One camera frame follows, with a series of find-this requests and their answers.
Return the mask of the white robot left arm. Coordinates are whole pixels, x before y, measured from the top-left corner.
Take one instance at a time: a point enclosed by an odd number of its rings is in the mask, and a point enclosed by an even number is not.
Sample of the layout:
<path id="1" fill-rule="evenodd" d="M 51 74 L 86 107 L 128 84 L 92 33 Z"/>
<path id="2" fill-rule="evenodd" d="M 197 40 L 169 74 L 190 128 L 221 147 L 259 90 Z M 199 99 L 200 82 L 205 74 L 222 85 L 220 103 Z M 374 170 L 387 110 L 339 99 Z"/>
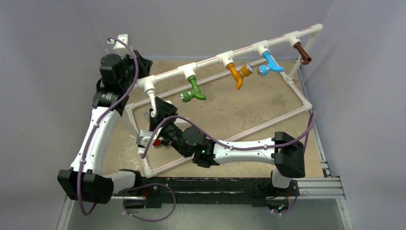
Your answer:
<path id="1" fill-rule="evenodd" d="M 144 59 L 137 50 L 136 59 L 130 55 L 121 58 L 108 54 L 101 58 L 101 78 L 96 84 L 90 125 L 82 146 L 68 170 L 60 170 L 57 180 L 71 200 L 77 200 L 77 183 L 80 183 L 82 201 L 106 204 L 113 194 L 125 190 L 131 196 L 142 192 L 143 183 L 137 170 L 121 169 L 103 175 L 103 163 L 108 144 L 118 121 L 123 115 L 129 97 L 118 100 L 134 81 L 149 75 L 152 61 Z M 114 103 L 118 105 L 109 110 Z"/>

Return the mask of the white faucet chrome knob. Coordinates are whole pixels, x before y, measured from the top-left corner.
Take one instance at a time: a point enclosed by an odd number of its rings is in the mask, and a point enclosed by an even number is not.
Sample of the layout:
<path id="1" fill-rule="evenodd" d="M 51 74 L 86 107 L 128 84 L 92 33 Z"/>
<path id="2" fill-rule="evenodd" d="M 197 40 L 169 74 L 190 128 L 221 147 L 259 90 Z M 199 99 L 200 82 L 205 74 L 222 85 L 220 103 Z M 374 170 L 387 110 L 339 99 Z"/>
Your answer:
<path id="1" fill-rule="evenodd" d="M 151 115 L 151 117 L 156 117 L 158 114 L 158 110 L 157 110 L 157 105 L 156 105 L 156 101 L 155 101 L 155 90 L 150 89 L 146 91 L 147 96 L 150 99 L 150 103 L 151 103 L 151 108 L 152 111 L 149 112 L 149 114 Z"/>

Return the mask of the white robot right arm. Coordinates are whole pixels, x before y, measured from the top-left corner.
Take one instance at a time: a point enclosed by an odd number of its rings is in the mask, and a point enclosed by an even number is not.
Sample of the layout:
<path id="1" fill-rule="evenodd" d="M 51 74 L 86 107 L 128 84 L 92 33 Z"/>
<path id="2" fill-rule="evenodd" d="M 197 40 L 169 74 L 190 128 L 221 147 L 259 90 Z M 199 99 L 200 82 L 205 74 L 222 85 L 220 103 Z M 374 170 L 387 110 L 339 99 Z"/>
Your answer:
<path id="1" fill-rule="evenodd" d="M 273 137 L 257 141 L 217 140 L 194 123 L 180 129 L 175 124 L 176 119 L 182 119 L 177 107 L 157 96 L 154 101 L 157 114 L 149 119 L 150 131 L 168 141 L 184 158 L 191 157 L 198 166 L 210 168 L 234 162 L 275 165 L 269 181 L 269 189 L 275 195 L 286 191 L 292 179 L 305 177 L 305 145 L 298 138 L 277 131 Z"/>

